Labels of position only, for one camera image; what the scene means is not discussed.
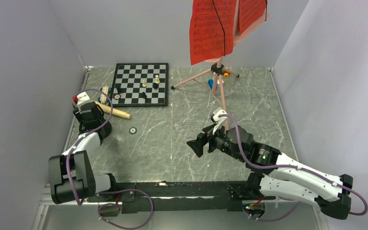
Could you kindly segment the gold microphone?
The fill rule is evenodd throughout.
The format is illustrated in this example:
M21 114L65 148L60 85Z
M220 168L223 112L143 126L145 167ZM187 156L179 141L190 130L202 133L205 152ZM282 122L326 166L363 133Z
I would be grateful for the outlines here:
M120 118L123 118L123 119L131 119L131 114L127 113L127 112L124 112L124 111L121 111L121 110L118 110L118 109L111 109L111 107L107 106L107 105L104 105L100 102L97 102L97 101L94 101L105 113L107 114L111 114L113 116L117 116L117 117L120 117Z

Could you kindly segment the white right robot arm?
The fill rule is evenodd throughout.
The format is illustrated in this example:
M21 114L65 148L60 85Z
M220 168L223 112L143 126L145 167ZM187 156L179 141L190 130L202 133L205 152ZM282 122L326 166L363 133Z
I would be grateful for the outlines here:
M298 163L280 150L256 142L240 126L213 132L210 125L187 145L197 157L202 157L207 145L209 153L219 150L245 163L251 173L245 185L235 189L241 198L277 196L310 204L334 219L344 220L349 215L351 198L347 189L352 188L353 177L328 175Z

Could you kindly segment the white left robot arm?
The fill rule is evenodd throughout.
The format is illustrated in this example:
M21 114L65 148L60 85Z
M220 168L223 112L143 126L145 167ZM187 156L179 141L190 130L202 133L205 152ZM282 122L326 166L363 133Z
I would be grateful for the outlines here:
M95 176L89 158L89 154L110 135L112 126L94 102L76 107L73 113L80 124L77 141L62 154L48 160L52 201L55 204L73 200L81 203L98 193L104 200L113 201L119 189L113 184L112 174Z

